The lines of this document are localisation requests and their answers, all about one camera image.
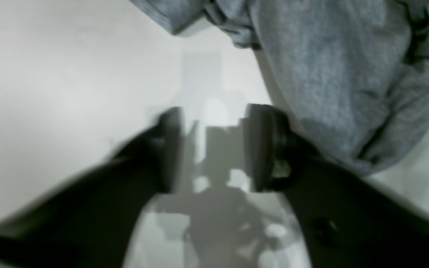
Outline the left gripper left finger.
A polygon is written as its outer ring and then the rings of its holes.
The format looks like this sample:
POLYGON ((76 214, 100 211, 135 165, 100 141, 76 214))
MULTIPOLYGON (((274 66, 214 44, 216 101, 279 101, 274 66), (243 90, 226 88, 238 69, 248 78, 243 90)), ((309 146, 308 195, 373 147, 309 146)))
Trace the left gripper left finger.
POLYGON ((105 163, 0 221, 0 268, 121 268, 138 217, 177 180, 173 107, 105 163))

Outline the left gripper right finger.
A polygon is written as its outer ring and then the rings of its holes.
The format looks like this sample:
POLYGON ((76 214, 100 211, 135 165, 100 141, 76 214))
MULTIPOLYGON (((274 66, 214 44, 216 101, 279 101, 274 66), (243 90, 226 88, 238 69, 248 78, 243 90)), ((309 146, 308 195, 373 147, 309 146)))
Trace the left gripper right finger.
POLYGON ((254 190, 285 198, 313 268, 429 268, 429 214, 328 162, 282 110, 249 104, 244 148, 254 190))

